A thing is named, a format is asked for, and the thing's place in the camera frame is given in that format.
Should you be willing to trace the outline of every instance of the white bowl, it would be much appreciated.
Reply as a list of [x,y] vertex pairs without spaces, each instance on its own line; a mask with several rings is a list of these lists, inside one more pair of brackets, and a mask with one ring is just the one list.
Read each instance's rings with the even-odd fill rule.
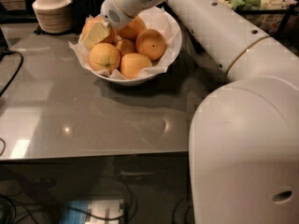
[[75,26],[74,10],[71,6],[53,10],[34,9],[42,30],[51,34],[59,34],[71,30]]
[[177,58],[182,44],[182,34],[177,21],[163,9],[153,7],[146,9],[139,14],[146,23],[147,28],[156,29],[161,32],[166,40],[167,48],[161,59],[153,62],[153,66],[143,69],[133,79],[125,78],[119,70],[114,70],[111,76],[103,76],[101,72],[91,69],[89,65],[89,50],[79,42],[76,45],[70,44],[70,48],[76,53],[83,68],[90,70],[96,76],[122,86],[136,86],[165,73],[168,66]]
[[38,10],[52,10],[65,7],[71,3],[71,0],[36,0],[33,8]]

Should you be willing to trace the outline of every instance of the wire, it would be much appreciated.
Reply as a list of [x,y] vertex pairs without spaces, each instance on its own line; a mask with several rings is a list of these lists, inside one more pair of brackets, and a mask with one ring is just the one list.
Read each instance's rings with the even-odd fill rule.
[[21,223],[21,221],[25,220],[28,217],[32,217],[34,213],[39,213],[39,212],[45,212],[44,209],[36,209],[30,212],[30,214],[27,213],[27,215],[21,217],[20,219],[17,219],[13,224]]
[[192,205],[192,203],[189,202],[189,199],[188,199],[188,198],[182,198],[182,199],[180,199],[180,200],[176,203],[175,208],[174,208],[174,210],[173,210],[173,213],[172,213],[172,220],[171,220],[171,223],[172,223],[172,224],[177,224],[175,215],[176,215],[176,212],[178,211],[179,206],[180,206],[183,202],[186,202],[186,205],[187,205],[187,206],[186,206],[186,210],[185,210],[185,212],[184,212],[183,222],[184,222],[184,224],[189,224],[189,223],[190,223],[188,217],[189,217],[189,215],[191,215],[191,216],[193,215],[193,213],[190,213],[190,212],[193,210],[193,205]]
[[16,219],[16,216],[17,216],[17,207],[16,207],[15,203],[10,198],[8,198],[6,196],[0,196],[0,199],[4,199],[5,201],[7,201],[13,207],[14,215],[13,215],[13,217],[12,217],[10,223],[9,223],[9,224],[13,224],[15,219]]
[[1,150],[1,152],[0,152],[0,156],[2,156],[3,153],[4,153],[4,151],[7,149],[7,143],[6,143],[6,141],[5,141],[4,139],[2,139],[2,138],[0,138],[0,141],[3,143],[3,148],[2,148],[2,150]]
[[22,207],[27,211],[27,213],[28,213],[27,216],[30,217],[34,221],[35,224],[38,224],[37,220],[35,219],[33,213],[29,210],[29,208],[26,205],[23,205]]
[[8,83],[6,84],[6,86],[0,91],[0,97],[3,95],[3,93],[7,90],[7,88],[9,87],[10,83],[12,82],[12,80],[15,78],[15,76],[19,73],[20,69],[21,69],[21,66],[23,64],[23,61],[24,61],[24,58],[22,56],[22,54],[18,51],[15,51],[15,50],[9,50],[9,49],[6,49],[4,52],[3,52],[4,55],[12,55],[12,54],[18,54],[20,56],[20,62],[19,62],[19,65],[18,65],[18,68],[17,70],[15,71],[15,73],[12,75],[12,77],[10,78],[10,80],[8,81]]
[[[127,211],[129,211],[130,208],[133,206],[133,193],[130,190],[130,188],[128,187],[128,185],[125,184],[124,182],[120,181],[119,179],[115,178],[114,176],[101,176],[100,178],[106,178],[106,179],[111,179],[111,180],[117,181],[117,182],[121,183],[127,189],[127,192],[129,193],[129,196],[130,196],[130,201],[128,203],[128,210],[127,210]],[[64,207],[66,209],[77,211],[77,212],[85,214],[89,217],[93,217],[93,218],[96,218],[96,219],[99,219],[99,220],[104,220],[104,221],[114,221],[114,220],[120,220],[120,219],[126,218],[126,212],[124,212],[123,214],[121,214],[118,217],[109,218],[109,217],[99,217],[99,216],[93,215],[90,212],[87,212],[87,211],[84,211],[80,208],[72,207],[72,206],[69,206],[69,205],[65,205]]]

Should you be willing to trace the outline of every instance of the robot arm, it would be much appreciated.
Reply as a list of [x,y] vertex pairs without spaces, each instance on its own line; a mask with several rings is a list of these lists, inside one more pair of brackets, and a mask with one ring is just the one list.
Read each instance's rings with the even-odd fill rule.
[[299,59],[216,0],[106,0],[115,28],[166,1],[231,83],[190,133],[196,223],[298,223]]

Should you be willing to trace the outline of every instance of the gray table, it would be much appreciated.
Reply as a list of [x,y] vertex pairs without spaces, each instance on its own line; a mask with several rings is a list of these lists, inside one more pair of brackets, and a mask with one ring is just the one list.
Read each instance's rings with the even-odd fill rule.
[[[123,87],[80,66],[68,45],[78,35],[36,35],[36,27],[1,25],[10,49],[24,56],[0,98],[2,160],[188,151],[192,115],[218,84],[187,54],[185,31],[182,52],[166,74]],[[3,59],[2,77],[18,59]]]

